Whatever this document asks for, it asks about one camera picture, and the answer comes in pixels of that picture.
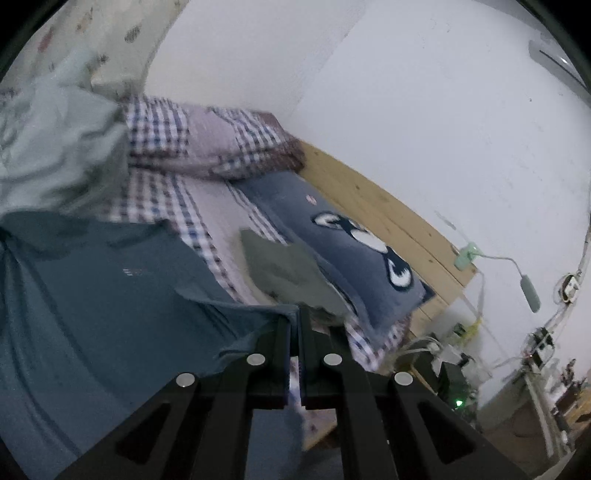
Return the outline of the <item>dark teal shirt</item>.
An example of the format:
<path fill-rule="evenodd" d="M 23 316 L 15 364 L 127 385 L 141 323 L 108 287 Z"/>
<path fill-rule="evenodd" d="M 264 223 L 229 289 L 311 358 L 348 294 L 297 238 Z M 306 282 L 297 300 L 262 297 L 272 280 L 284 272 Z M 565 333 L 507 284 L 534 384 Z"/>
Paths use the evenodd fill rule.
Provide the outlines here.
<path fill-rule="evenodd" d="M 246 306 L 164 222 L 1 221 L 1 437 L 52 479 L 176 375 L 221 371 L 294 306 Z"/>

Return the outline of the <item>blue cartoon pillow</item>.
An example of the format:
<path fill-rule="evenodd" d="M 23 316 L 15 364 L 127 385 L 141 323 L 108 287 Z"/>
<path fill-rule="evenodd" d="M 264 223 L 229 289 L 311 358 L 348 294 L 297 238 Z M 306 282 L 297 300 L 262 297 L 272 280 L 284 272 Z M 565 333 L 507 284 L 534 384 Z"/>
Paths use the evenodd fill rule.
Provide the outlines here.
<path fill-rule="evenodd" d="M 393 328 L 435 296 L 410 264 L 293 172 L 235 182 L 276 231 L 307 248 L 329 282 L 352 303 L 363 334 L 377 348 Z"/>

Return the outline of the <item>wooden headboard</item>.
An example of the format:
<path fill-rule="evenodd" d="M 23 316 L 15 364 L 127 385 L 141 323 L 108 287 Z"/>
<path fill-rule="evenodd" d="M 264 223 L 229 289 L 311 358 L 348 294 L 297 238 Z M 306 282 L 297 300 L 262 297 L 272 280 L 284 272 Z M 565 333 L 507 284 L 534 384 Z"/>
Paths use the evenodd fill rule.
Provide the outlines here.
<path fill-rule="evenodd" d="M 435 297 L 413 313 L 410 326 L 415 337 L 426 334 L 464 292 L 477 267 L 459 270 L 454 265 L 456 247 L 420 215 L 331 155 L 307 142 L 301 147 L 305 155 L 301 177 L 390 245 L 433 288 Z"/>

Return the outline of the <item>olive green folded garment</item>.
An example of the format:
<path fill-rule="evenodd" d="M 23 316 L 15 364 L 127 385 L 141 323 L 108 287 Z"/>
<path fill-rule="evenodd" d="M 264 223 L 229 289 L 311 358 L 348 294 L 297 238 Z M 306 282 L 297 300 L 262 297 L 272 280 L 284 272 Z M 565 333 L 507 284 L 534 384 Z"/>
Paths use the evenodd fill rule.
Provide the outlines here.
<path fill-rule="evenodd" d="M 327 326 L 343 325 L 351 317 L 342 295 L 301 245 L 283 245 L 247 229 L 240 232 L 240 243 L 250 279 L 271 299 L 306 306 Z"/>

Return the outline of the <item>green clip desk lamp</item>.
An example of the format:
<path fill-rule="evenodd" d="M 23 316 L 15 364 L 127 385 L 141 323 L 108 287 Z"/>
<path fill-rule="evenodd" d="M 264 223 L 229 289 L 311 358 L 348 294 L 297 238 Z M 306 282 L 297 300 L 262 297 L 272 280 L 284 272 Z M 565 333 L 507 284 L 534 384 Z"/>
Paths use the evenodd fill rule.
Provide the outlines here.
<path fill-rule="evenodd" d="M 504 283 L 509 282 L 517 286 L 532 313 L 536 314 L 541 310 L 542 303 L 534 282 L 514 258 L 485 253 L 474 242 L 468 242 L 455 250 L 454 266 L 458 271 L 467 271 L 479 260 L 494 263 L 495 277 L 504 276 Z"/>

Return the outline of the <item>plaid bed sheet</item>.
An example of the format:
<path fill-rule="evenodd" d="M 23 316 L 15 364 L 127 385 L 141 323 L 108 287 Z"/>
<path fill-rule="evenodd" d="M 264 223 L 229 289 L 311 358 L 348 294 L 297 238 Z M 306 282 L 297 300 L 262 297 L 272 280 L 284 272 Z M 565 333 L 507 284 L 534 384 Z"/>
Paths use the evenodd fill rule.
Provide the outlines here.
<path fill-rule="evenodd" d="M 127 182 L 114 198 L 98 207 L 99 218 L 111 222 L 168 221 L 181 240 L 204 258 L 216 281 L 246 305 L 278 302 L 254 285 L 246 270 L 239 232 L 249 229 L 267 240 L 287 244 L 259 208 L 228 182 L 207 181 L 177 173 L 131 168 Z M 361 321 L 349 316 L 346 337 L 353 358 L 368 371 L 377 371 L 405 339 L 411 318 L 391 328 L 382 347 L 370 346 Z M 297 402 L 304 418 L 304 443 L 318 442 L 337 426 L 335 410 L 308 411 Z"/>

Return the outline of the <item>folded plaid quilt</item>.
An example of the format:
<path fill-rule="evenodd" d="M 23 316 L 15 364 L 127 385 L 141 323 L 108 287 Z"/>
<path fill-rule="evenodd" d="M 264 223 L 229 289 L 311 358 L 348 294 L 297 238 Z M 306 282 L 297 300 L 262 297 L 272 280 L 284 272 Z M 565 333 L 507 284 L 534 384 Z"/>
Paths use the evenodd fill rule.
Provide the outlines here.
<path fill-rule="evenodd" d="M 228 181 L 304 168 L 300 140 L 269 112 L 148 96 L 122 107 L 133 167 Z"/>

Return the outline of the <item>light grey-green jacket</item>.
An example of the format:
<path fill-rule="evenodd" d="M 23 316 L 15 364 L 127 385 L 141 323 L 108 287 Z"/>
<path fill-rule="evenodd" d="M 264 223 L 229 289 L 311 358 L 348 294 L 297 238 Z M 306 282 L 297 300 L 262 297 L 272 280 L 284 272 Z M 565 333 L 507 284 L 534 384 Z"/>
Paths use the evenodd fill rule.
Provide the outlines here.
<path fill-rule="evenodd" d="M 120 105 L 93 91 L 96 54 L 81 47 L 1 104 L 1 212 L 86 214 L 128 178 Z"/>

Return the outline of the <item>pineapple print curtain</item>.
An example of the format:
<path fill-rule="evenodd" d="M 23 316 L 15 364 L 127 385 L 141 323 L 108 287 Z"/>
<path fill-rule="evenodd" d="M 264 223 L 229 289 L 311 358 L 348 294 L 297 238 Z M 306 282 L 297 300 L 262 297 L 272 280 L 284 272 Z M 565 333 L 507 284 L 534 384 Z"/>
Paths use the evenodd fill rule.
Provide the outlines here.
<path fill-rule="evenodd" d="M 122 98 L 142 92 L 147 70 L 185 1 L 51 1 L 1 60 L 1 88 L 54 70 L 80 45 L 93 50 L 92 88 Z"/>

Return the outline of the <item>white air conditioner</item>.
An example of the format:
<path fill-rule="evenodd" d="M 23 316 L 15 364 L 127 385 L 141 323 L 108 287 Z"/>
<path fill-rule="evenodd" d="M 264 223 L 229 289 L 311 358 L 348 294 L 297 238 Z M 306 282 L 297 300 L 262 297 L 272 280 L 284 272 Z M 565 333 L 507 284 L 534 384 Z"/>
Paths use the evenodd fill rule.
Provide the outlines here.
<path fill-rule="evenodd" d="M 528 47 L 530 57 L 558 80 L 567 86 L 577 86 L 589 92 L 586 83 L 567 57 L 540 41 L 530 40 Z"/>

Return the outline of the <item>wall power socket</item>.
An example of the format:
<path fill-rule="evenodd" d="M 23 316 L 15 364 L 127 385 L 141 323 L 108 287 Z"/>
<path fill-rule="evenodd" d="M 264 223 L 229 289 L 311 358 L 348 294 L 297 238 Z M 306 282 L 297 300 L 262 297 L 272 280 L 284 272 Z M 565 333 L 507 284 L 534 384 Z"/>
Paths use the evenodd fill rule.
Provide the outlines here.
<path fill-rule="evenodd" d="M 559 289 L 561 301 L 565 304 L 572 304 L 576 301 L 579 291 L 580 283 L 578 277 L 575 274 L 566 275 Z"/>

